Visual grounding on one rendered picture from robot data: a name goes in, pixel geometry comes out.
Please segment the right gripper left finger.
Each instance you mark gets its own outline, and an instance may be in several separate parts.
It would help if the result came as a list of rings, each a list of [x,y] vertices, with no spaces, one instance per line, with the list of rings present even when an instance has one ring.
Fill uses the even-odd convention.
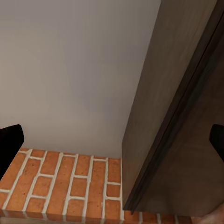
[[[0,180],[24,143],[20,124],[0,129]]]

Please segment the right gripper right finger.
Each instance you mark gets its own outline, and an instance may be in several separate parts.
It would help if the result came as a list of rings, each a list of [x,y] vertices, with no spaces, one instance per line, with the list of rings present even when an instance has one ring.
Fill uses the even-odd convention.
[[[224,126],[213,124],[209,141],[224,162]]]

